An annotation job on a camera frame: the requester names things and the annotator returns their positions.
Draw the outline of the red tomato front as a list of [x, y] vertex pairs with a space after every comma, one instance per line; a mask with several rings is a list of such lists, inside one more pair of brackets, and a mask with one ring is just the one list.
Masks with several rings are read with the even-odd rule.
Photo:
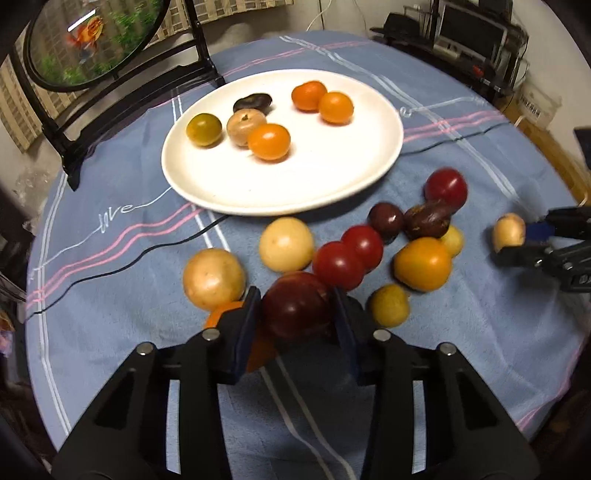
[[319, 248], [311, 268], [319, 280], [346, 292], [360, 286], [365, 275], [355, 252], [342, 241], [332, 241]]

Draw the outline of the small tan fruit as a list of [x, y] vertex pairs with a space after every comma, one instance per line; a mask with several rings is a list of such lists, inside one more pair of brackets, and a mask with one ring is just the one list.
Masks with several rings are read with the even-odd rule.
[[505, 247], [519, 247], [526, 240], [526, 223], [515, 213], [507, 213], [493, 227], [492, 241], [496, 252]]

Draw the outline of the large dark red apple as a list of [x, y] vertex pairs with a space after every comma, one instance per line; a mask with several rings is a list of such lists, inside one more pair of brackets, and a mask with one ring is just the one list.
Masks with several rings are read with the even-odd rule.
[[280, 343], [297, 343], [321, 334], [331, 323], [329, 288], [314, 274], [282, 275], [262, 299], [263, 322]]

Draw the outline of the yellow green small fruit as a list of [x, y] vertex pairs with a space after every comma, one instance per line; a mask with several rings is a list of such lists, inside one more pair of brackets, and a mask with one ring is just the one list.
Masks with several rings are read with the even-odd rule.
[[409, 297], [400, 285], [387, 284], [370, 295], [367, 309], [380, 327], [396, 328], [410, 315]]

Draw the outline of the orange tangerine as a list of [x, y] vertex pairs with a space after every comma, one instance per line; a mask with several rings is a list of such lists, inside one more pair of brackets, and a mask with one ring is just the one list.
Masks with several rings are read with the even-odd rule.
[[318, 103], [318, 113], [329, 124], [346, 125], [353, 118], [355, 106], [348, 95], [342, 92], [328, 92]]
[[294, 107], [303, 112], [317, 112], [322, 97], [328, 93], [325, 85], [317, 80], [298, 85], [291, 91]]

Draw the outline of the green yellow fruit on plate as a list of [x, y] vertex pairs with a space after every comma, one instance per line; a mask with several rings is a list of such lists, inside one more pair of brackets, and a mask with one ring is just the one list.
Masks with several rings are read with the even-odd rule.
[[221, 139], [221, 120], [209, 113], [197, 114], [188, 122], [185, 133], [193, 145], [211, 147]]

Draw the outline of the dark purple plum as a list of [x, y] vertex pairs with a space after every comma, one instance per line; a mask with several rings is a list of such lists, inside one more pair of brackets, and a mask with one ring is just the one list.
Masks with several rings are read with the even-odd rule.
[[404, 213], [390, 202], [378, 202], [368, 214], [368, 224], [381, 237], [385, 244], [390, 244], [404, 230]]

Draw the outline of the orange yellow persimmon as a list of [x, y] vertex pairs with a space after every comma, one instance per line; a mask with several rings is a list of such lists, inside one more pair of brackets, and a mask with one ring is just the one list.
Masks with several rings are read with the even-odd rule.
[[453, 269], [453, 261], [444, 244], [424, 237], [409, 242], [394, 256], [394, 278], [411, 289], [432, 292], [443, 287]]

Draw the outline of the pale yellow round pear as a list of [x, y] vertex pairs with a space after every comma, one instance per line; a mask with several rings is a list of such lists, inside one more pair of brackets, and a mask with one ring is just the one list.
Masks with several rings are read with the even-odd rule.
[[259, 257], [274, 272], [301, 271], [315, 254], [315, 239], [300, 219], [281, 217], [264, 229], [259, 239]]

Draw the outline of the beige brown fruit on plate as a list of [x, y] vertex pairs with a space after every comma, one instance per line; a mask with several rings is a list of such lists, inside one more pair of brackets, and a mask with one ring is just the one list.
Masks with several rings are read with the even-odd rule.
[[240, 109], [228, 119], [226, 133], [233, 144], [245, 147], [250, 133], [263, 124], [266, 124], [266, 115], [259, 110]]

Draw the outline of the white round plate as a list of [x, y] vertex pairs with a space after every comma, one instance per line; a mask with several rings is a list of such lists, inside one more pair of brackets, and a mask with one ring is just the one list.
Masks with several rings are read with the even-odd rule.
[[[318, 80], [353, 101], [353, 119], [332, 126], [317, 114], [297, 111], [294, 87]], [[264, 162], [223, 137], [211, 148], [193, 145], [185, 129], [199, 113], [228, 121], [233, 103], [252, 93], [273, 99], [267, 119], [290, 132], [290, 151]], [[219, 213], [242, 216], [293, 214], [348, 198], [386, 175], [398, 159], [404, 127], [394, 105], [353, 77], [314, 69], [283, 69], [232, 81], [195, 101], [169, 130], [161, 169], [184, 199]]]

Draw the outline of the goldfish round screen black stand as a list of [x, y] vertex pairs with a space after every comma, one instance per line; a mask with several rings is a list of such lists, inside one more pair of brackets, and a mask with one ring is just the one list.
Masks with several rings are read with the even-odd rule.
[[164, 94], [224, 85], [192, 1], [44, 1], [1, 64], [1, 120], [44, 136], [70, 189], [99, 140]]

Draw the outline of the large tan pear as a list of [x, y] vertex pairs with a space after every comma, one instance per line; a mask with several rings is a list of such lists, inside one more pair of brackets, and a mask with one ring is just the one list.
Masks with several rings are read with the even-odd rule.
[[214, 311], [242, 298], [245, 281], [245, 270], [235, 255], [217, 248], [193, 255], [182, 276], [185, 296], [195, 307], [205, 311]]

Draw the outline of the red tomato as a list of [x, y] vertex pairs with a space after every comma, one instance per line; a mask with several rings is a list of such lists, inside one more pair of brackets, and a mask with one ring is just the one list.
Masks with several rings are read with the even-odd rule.
[[342, 241], [332, 241], [319, 248], [311, 268], [319, 280], [346, 292], [360, 286], [365, 275], [355, 252]]
[[342, 243], [351, 248], [360, 260], [363, 269], [369, 273], [380, 265], [384, 255], [384, 244], [380, 235], [369, 225], [349, 227], [342, 234]]

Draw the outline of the dark brown passion fruit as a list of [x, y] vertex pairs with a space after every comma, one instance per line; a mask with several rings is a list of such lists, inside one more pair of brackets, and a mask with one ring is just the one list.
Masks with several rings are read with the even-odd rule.
[[452, 210], [445, 202], [428, 201], [411, 207], [404, 214], [404, 232], [409, 240], [439, 239], [448, 232], [451, 218]]

